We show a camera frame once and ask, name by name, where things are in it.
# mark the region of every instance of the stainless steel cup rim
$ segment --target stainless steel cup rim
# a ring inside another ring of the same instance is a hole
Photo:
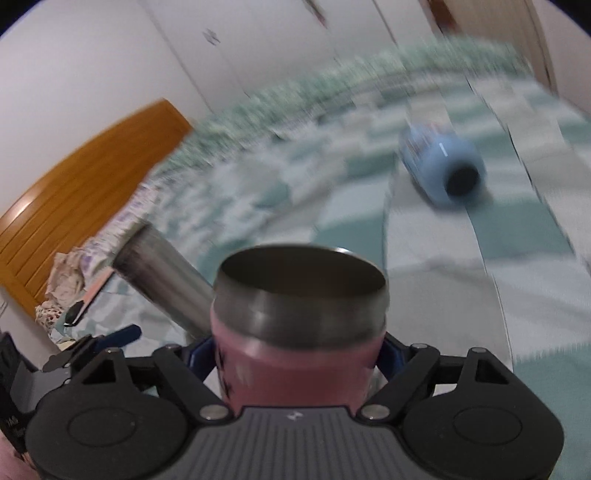
[[[341,348],[379,336],[388,282],[338,248],[262,245],[222,262],[213,310],[232,330],[290,349]]]

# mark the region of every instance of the metal tumbler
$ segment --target metal tumbler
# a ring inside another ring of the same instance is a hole
[[[218,374],[235,412],[362,405],[389,302],[378,267],[342,249],[270,245],[224,260],[214,288]]]
[[[211,332],[211,285],[151,223],[137,227],[113,269],[193,337]]]

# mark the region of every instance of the pink cup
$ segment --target pink cup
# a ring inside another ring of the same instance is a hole
[[[363,404],[388,307],[376,266],[342,249],[255,247],[223,262],[215,290],[217,368],[236,413]]]

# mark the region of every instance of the blue bottle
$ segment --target blue bottle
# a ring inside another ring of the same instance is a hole
[[[480,195],[486,168],[473,143],[437,125],[411,125],[400,145],[408,172],[433,205],[465,205]]]

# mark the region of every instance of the blue clip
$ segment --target blue clip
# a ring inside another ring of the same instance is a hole
[[[142,336],[142,329],[135,323],[123,327],[120,330],[112,332],[104,337],[98,337],[95,343],[95,353],[103,351],[105,348],[124,347],[135,342]]]
[[[215,353],[216,342],[211,336],[198,343],[189,353],[187,366],[193,375],[202,382],[216,366]]]
[[[386,377],[386,380],[390,381],[394,375],[404,369],[407,358],[408,348],[387,333],[382,348],[379,350],[376,367]]]

